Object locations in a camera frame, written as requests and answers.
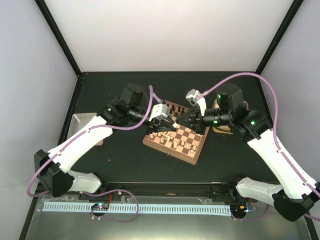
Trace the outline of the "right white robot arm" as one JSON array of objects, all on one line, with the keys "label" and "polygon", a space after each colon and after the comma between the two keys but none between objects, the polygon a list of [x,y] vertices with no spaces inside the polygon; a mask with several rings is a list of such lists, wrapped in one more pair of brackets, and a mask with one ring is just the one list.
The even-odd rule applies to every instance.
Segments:
[{"label": "right white robot arm", "polygon": [[208,127],[227,126],[266,163],[279,181],[269,184],[239,179],[228,187],[228,198],[234,202],[251,198],[273,206],[286,220],[294,222],[305,215],[320,199],[320,186],[297,164],[278,139],[274,127],[259,111],[250,110],[242,90],[233,83],[216,89],[218,108],[208,109],[202,94],[195,89],[186,94],[192,108],[176,123],[203,135]]}]

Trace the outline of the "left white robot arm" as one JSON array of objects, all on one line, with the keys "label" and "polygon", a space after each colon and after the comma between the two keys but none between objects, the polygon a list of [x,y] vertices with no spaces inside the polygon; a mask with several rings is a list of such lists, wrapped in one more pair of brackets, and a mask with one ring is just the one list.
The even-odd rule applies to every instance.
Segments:
[{"label": "left white robot arm", "polygon": [[27,195],[33,197],[31,186],[39,180],[45,193],[60,197],[68,192],[84,193],[97,200],[108,192],[104,180],[96,173],[72,170],[72,166],[92,147],[115,131],[131,131],[141,125],[147,134],[176,131],[169,116],[170,108],[158,98],[153,87],[149,95],[134,83],[124,87],[119,97],[103,106],[78,132],[48,152],[40,149],[34,154],[35,174],[27,186]]}]

